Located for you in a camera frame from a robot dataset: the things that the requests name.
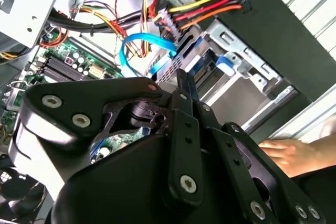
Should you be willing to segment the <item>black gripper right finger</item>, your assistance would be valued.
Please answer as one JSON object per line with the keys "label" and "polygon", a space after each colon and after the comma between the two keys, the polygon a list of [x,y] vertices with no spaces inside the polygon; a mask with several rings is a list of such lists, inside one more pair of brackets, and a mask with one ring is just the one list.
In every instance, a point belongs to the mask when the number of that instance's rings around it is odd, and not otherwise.
{"label": "black gripper right finger", "polygon": [[193,77],[189,90],[200,123],[201,145],[209,152],[213,189],[228,193],[234,223],[326,223],[316,204],[236,123],[221,126],[201,102]]}

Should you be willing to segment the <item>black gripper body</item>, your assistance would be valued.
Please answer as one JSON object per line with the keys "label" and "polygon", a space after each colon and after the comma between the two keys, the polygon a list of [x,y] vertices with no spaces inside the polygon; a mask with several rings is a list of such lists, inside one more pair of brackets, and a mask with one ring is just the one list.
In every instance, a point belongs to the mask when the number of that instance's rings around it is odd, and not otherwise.
{"label": "black gripper body", "polygon": [[[198,207],[175,202],[168,189],[169,161],[177,176],[182,166],[203,172]],[[190,136],[172,141],[147,136],[73,175],[60,191],[52,223],[247,223],[223,166],[201,151]]]}

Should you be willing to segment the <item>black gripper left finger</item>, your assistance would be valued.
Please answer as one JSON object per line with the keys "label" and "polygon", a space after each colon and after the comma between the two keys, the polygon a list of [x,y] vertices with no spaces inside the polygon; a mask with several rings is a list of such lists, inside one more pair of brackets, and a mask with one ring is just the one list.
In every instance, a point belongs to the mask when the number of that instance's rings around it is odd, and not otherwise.
{"label": "black gripper left finger", "polygon": [[[200,128],[187,76],[177,71],[177,89],[167,92],[149,78],[40,84],[24,95],[14,134],[14,163],[44,184],[54,200],[66,182],[147,136],[172,141],[190,136],[200,145]],[[177,176],[170,158],[168,189],[183,206],[200,206],[203,172],[182,166]]]}

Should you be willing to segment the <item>person's hand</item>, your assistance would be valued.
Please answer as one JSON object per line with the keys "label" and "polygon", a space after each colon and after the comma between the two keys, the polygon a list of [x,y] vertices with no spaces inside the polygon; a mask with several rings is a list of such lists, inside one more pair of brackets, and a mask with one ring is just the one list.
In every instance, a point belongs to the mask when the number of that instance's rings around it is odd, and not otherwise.
{"label": "person's hand", "polygon": [[291,138],[264,140],[259,147],[288,177],[335,165],[335,134],[311,143]]}

